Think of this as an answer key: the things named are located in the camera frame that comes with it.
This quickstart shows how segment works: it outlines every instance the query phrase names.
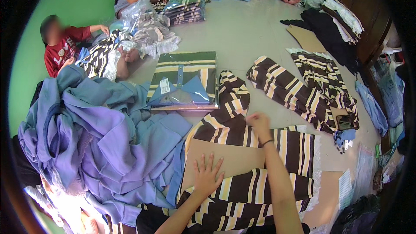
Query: white label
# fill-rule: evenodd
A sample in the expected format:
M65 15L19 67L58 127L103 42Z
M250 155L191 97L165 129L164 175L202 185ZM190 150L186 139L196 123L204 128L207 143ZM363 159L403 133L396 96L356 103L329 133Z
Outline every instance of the white label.
M160 81L160 91L162 94L168 93L171 91L171 88L169 87L169 80L168 78L163 79Z

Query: red t-shirt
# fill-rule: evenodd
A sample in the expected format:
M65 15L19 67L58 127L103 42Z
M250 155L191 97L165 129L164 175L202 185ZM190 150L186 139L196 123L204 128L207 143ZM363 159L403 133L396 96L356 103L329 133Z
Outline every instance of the red t-shirt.
M90 36L89 26L70 26L65 29L63 38L57 45L47 45L44 59L49 76L54 78L58 76L58 71L64 65L64 62L72 56L77 57L80 50L75 43L79 43Z

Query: purple-blue fabric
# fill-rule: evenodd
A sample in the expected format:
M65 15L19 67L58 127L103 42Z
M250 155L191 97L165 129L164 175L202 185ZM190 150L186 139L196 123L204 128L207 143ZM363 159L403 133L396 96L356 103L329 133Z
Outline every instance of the purple-blue fabric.
M64 188L80 179L88 201L113 223L135 226L140 203L173 208L161 191L179 189L176 168L191 124L175 112L151 117L147 91L148 85L90 79L69 65L44 80L20 124L23 151L49 183L53 170Z

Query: finger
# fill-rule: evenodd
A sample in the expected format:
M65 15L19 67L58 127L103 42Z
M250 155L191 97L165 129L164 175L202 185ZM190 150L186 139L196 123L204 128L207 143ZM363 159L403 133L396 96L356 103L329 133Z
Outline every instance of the finger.
M205 172L205 154L202 154L201 156L201 162L199 165L199 171L200 172Z
M209 159L208 159L208 164L207 164L207 171L210 172L212 169L212 163L214 160L214 153L211 152L211 154L209 155Z
M223 164L223 161L224 161L224 158L220 158L220 159L218 160L217 164L215 165L214 170L212 170L212 172L213 172L215 175L217 175L218 171L220 170L221 165Z
M198 162L196 160L193 162L193 169L195 171L195 175L198 175L199 174Z
M223 182L223 179L224 179L224 172L222 172L220 176L218 176L218 180L215 182L216 188L220 186L220 184Z

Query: black pants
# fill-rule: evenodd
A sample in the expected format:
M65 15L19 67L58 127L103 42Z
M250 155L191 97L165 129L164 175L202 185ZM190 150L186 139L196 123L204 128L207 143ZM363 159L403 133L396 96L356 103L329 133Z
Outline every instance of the black pants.
M169 218L160 212L142 210L136 219L136 229L138 234L154 234L157 229ZM302 223L303 232L309 234L309 226ZM252 226L248 228L246 234L275 234L274 225ZM185 227L182 234L189 234L188 227Z

